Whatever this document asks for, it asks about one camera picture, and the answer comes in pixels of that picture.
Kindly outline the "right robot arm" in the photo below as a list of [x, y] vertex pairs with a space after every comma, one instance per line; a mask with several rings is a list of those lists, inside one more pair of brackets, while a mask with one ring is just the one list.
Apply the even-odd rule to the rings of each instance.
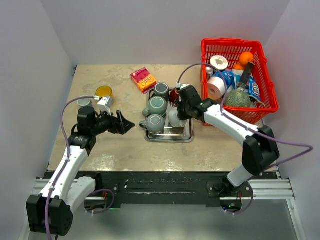
[[177, 91], [179, 97], [175, 104], [179, 120], [196, 119], [214, 126], [242, 146], [241, 165], [212, 187], [219, 196], [235, 196], [243, 183], [262, 174], [280, 157], [277, 143], [260, 136], [263, 134], [273, 138], [274, 133], [270, 127], [260, 128], [247, 123], [221, 110], [221, 106], [210, 98], [202, 100], [192, 85], [183, 84]]

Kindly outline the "yellow mug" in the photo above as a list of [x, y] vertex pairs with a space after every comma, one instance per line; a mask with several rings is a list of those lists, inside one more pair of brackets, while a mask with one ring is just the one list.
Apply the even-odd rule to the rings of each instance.
[[97, 88], [95, 91], [95, 95], [99, 96], [100, 98], [103, 97], [111, 97], [113, 101], [115, 100], [114, 92], [110, 86], [103, 85]]

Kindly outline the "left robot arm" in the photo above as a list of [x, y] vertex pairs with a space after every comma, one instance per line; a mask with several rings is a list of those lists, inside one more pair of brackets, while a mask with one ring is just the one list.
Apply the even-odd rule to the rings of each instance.
[[46, 186], [26, 201], [29, 228], [32, 232], [65, 236], [73, 223], [77, 208], [91, 194], [99, 196], [104, 184], [92, 177], [76, 176], [93, 150], [97, 136], [105, 132], [124, 135], [135, 124], [116, 111], [116, 116], [106, 111], [97, 114], [91, 106], [82, 107], [77, 114], [77, 124], [67, 139], [62, 160]]

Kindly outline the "grey blue mug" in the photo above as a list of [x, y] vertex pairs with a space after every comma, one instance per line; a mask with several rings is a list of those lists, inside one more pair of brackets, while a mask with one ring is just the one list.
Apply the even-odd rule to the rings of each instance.
[[92, 107], [92, 99], [91, 98], [81, 98], [77, 100], [77, 104], [80, 108], [84, 107]]

